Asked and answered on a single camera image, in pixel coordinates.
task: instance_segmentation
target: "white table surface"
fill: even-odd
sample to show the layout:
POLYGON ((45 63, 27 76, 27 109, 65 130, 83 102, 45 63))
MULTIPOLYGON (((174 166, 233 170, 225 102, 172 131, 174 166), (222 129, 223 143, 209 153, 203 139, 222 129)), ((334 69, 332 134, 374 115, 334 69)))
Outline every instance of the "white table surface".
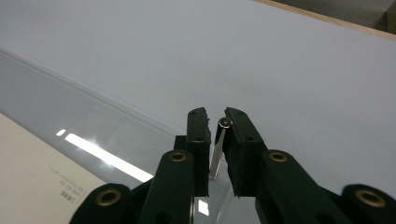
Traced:
POLYGON ((169 133, 244 110, 321 186, 396 197, 394 41, 251 1, 3 0, 0 47, 169 133))

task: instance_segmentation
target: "screw hole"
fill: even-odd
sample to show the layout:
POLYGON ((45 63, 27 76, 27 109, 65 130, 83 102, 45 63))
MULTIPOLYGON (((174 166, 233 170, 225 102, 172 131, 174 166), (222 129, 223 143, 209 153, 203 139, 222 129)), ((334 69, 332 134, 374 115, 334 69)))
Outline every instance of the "screw hole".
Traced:
POLYGON ((385 200, 381 196, 367 189, 359 189, 355 192, 355 195, 363 203, 372 207, 384 207, 386 205, 385 200))
POLYGON ((181 152, 175 152, 169 156, 171 161, 184 161, 187 159, 187 155, 181 152))
POLYGON ((117 189, 106 189, 99 193, 96 197, 96 203, 100 206, 109 206, 116 203, 121 197, 121 193, 117 189))
POLYGON ((288 159, 287 156, 285 156, 284 154, 280 153, 280 152, 273 152, 270 154, 270 158, 273 161, 286 161, 288 159))

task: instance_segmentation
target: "black plastic part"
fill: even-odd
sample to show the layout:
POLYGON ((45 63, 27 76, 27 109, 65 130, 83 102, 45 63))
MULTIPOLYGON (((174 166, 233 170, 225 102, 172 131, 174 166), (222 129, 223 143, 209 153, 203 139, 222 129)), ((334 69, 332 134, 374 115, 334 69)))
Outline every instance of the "black plastic part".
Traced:
POLYGON ((186 135, 177 135, 175 137, 174 150, 186 150, 186 135))
POLYGON ((344 188, 340 202, 341 208, 354 223, 396 223, 396 202, 379 189, 349 185, 344 188))
POLYGON ((282 214, 280 214, 280 211, 263 179, 260 181, 258 188, 259 190, 258 195, 256 196, 255 207, 260 222, 265 224, 283 223, 282 214))
POLYGON ((283 223, 351 223, 290 154, 267 150, 262 161, 263 194, 271 194, 283 223))
POLYGON ((187 120, 187 136, 185 149, 194 155, 194 177, 196 197, 207 197, 209 177, 209 152, 210 131, 208 128, 208 117, 203 107, 190 111, 187 120))
POLYGON ((132 189, 129 203, 121 223, 136 224, 140 218, 152 179, 132 189))
MULTIPOLYGON (((261 162, 261 154, 268 148, 245 112, 227 107, 225 114, 233 121, 223 142, 233 193, 238 197, 254 197, 261 178, 258 163, 261 162)), ((218 128, 216 143, 220 132, 221 128, 218 128)))
POLYGON ((163 154, 138 223, 192 223, 193 163, 186 150, 163 154))
POLYGON ((323 191, 327 194, 327 196, 335 203, 335 204, 339 204, 340 203, 340 199, 341 199, 341 196, 340 195, 338 195, 338 194, 336 194, 336 193, 334 193, 334 192, 332 192, 332 191, 329 191, 328 189, 325 189, 325 188, 322 188, 323 189, 323 191))
POLYGON ((129 203, 129 189, 120 184, 106 184, 94 191, 92 191, 85 199, 84 203, 78 208, 73 215, 70 223, 98 223, 98 224, 111 224, 121 223, 125 211, 129 203), (97 197, 108 189, 115 189, 120 193, 120 199, 115 203, 107 206, 99 205, 96 202, 97 197))

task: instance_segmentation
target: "wooden edge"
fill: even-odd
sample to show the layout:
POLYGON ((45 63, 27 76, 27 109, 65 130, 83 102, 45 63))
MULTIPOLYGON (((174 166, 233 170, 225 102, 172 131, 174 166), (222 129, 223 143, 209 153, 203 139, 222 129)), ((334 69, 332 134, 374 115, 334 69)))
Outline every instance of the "wooden edge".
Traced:
POLYGON ((396 34, 396 1, 388 8, 387 11, 388 32, 396 34))
POLYGON ((339 25, 339 26, 344 26, 346 28, 349 28, 349 29, 352 29, 352 30, 357 30, 357 31, 360 31, 360 32, 364 32, 364 33, 367 33, 367 34, 370 34, 370 35, 377 35, 377 36, 381 36, 381 37, 384 37, 384 38, 387 38, 387 39, 396 40, 396 35, 393 35, 393 34, 390 34, 390 33, 387 33, 387 32, 383 32, 383 31, 379 31, 379 30, 376 30, 376 29, 373 29, 373 28, 365 27, 365 26, 362 26, 362 25, 358 25, 358 24, 355 24, 355 23, 352 23, 352 22, 349 22, 349 21, 338 20, 336 18, 320 15, 318 13, 307 11, 307 10, 300 9, 300 8, 297 8, 297 7, 291 7, 291 6, 288 6, 288 5, 285 5, 285 4, 281 4, 281 3, 278 3, 278 2, 274 2, 274 1, 271 1, 271 0, 253 0, 253 1, 259 2, 259 3, 263 3, 263 4, 266 4, 266 5, 272 6, 272 7, 278 7, 278 8, 281 8, 281 9, 284 9, 284 10, 287 10, 287 11, 291 11, 291 12, 294 12, 294 13, 298 13, 298 14, 301 14, 301 15, 305 15, 305 16, 308 16, 308 17, 311 17, 311 18, 315 18, 315 19, 320 20, 320 21, 326 21, 326 22, 330 22, 330 23, 333 23, 333 24, 336 24, 336 25, 339 25))

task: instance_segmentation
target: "metal pin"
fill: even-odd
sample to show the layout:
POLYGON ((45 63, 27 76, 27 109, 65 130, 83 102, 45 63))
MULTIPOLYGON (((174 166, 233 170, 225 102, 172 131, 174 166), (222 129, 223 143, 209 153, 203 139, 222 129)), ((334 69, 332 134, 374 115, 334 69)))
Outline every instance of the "metal pin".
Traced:
POLYGON ((212 161, 210 162, 209 179, 214 180, 218 176, 220 160, 222 157, 222 144, 224 141, 225 132, 233 125, 233 121, 229 118, 222 118, 219 120, 219 126, 222 129, 218 143, 215 145, 212 154, 212 161))

